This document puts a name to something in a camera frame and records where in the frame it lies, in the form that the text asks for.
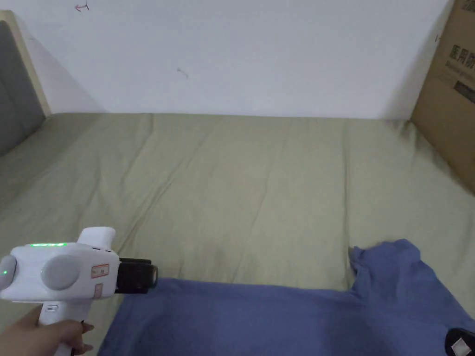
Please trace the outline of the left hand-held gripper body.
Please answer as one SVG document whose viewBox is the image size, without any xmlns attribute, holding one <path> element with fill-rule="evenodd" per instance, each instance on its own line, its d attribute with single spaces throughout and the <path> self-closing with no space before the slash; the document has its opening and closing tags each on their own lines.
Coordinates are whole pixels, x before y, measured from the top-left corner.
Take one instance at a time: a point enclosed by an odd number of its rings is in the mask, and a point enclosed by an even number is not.
<svg viewBox="0 0 475 356">
<path fill-rule="evenodd" d="M 63 320 L 86 322 L 96 300 L 114 294 L 145 294 L 155 288 L 151 260 L 123 258 L 112 249 L 112 227 L 87 227 L 76 242 L 29 243 L 0 263 L 0 297 L 42 307 L 41 325 Z M 70 356 L 59 346 L 54 356 Z"/>
</svg>

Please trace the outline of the person's left hand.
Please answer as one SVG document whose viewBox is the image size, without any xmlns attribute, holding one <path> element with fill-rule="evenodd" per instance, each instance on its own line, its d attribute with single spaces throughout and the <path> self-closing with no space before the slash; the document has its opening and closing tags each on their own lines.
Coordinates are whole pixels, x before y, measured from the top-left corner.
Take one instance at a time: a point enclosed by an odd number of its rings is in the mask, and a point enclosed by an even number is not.
<svg viewBox="0 0 475 356">
<path fill-rule="evenodd" d="M 70 356 L 93 350 L 83 341 L 83 334 L 94 330 L 94 325 L 76 320 L 41 325 L 41 310 L 41 306 L 35 307 L 1 332 L 2 356 L 53 356 L 61 345 L 70 348 Z"/>
</svg>

